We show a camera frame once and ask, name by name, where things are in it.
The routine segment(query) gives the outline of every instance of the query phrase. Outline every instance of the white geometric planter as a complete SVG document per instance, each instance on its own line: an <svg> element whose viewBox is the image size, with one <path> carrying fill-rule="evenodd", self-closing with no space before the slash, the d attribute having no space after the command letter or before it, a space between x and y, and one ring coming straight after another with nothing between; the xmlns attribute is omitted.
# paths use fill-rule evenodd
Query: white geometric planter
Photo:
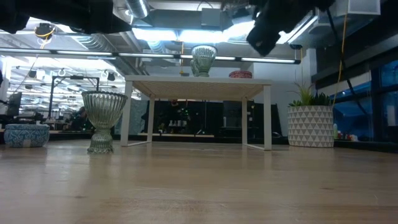
<svg viewBox="0 0 398 224"><path fill-rule="evenodd" d="M331 106L290 107L287 119L291 146L333 147Z"/></svg>

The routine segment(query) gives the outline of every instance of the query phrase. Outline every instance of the table top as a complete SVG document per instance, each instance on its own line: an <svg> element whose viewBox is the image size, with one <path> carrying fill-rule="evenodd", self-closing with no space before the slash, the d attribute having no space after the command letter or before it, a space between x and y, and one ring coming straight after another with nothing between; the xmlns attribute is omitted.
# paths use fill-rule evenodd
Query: table top
<svg viewBox="0 0 398 224"><path fill-rule="evenodd" d="M141 93L156 98L192 100L251 99L270 86L270 80L252 78L157 77L143 75L125 76Z"/></svg>

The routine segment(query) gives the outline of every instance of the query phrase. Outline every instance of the wooden table surface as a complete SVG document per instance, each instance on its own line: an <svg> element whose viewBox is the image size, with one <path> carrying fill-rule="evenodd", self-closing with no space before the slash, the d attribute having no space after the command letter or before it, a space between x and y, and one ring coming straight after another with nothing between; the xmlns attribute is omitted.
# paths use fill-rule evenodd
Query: wooden table surface
<svg viewBox="0 0 398 224"><path fill-rule="evenodd" d="M153 142L0 146L0 223L398 223L398 155Z"/></svg>

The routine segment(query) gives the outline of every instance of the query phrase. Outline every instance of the table leg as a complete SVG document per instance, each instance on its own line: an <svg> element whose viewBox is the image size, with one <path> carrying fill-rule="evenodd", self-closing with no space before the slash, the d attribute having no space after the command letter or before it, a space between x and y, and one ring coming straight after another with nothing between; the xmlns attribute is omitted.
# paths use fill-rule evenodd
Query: table leg
<svg viewBox="0 0 398 224"><path fill-rule="evenodd" d="M264 150L272 150L271 87L264 86Z"/></svg>
<svg viewBox="0 0 398 224"><path fill-rule="evenodd" d="M149 100L149 119L148 119L147 142L152 141L152 134L154 132L154 112L155 112L155 96L151 95L150 100Z"/></svg>
<svg viewBox="0 0 398 224"><path fill-rule="evenodd" d="M131 93L132 93L132 81L127 81L124 87L124 94L127 96L127 101L126 105L123 108L122 128L120 130L121 146L128 146L128 141L129 141Z"/></svg>
<svg viewBox="0 0 398 224"><path fill-rule="evenodd" d="M248 99L242 98L242 144L248 143Z"/></svg>

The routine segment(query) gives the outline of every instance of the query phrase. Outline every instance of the potted plant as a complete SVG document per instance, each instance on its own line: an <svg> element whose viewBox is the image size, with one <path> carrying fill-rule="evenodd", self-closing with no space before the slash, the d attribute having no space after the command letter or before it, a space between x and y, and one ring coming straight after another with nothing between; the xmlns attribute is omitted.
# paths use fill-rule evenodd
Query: potted plant
<svg viewBox="0 0 398 224"><path fill-rule="evenodd" d="M300 100L289 104L289 144L302 147L333 147L333 109L325 94L313 94L311 86L298 86Z"/></svg>

